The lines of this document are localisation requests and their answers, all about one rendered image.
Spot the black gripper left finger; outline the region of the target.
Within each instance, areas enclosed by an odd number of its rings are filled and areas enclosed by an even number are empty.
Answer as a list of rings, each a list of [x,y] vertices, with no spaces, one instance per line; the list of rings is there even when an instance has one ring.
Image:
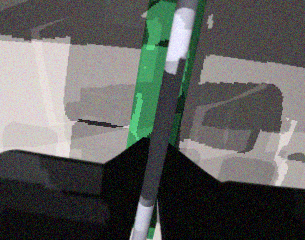
[[[150,138],[108,162],[8,150],[0,153],[0,212],[11,208],[107,228],[106,240],[129,240],[141,195]]]

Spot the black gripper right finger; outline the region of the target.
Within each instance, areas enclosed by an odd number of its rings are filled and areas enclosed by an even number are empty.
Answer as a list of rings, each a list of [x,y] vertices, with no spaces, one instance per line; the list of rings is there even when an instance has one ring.
[[[221,182],[170,143],[157,200],[162,240],[225,240],[239,219],[305,223],[305,189]]]

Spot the grey metal pin with dark red cap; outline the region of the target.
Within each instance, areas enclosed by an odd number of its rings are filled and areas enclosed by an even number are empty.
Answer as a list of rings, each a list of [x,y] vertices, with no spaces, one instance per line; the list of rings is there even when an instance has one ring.
[[[132,240],[146,240],[163,171],[199,0],[177,0]]]

